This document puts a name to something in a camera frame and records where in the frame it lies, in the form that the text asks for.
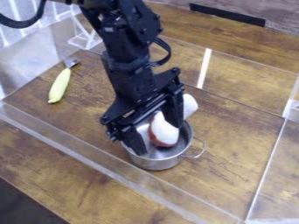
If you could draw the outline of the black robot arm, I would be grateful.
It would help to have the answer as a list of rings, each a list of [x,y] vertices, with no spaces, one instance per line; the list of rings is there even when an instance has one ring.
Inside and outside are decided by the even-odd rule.
[[[143,0],[52,0],[76,4],[94,30],[102,37],[106,51],[102,61],[117,98],[101,118],[111,140],[119,140],[142,156],[146,143],[137,125],[157,110],[177,128],[183,126],[183,84],[178,67],[154,73],[169,58],[150,60],[150,45],[170,50],[159,38],[163,31],[161,16]]]

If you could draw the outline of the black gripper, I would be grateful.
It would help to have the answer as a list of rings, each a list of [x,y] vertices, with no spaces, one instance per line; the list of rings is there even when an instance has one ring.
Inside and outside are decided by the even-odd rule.
[[[111,140],[122,140],[138,156],[147,153],[146,142],[137,125],[158,110],[175,127],[183,126],[183,84],[181,68],[155,73],[150,56],[118,62],[106,53],[103,66],[111,82],[115,100],[101,117]]]

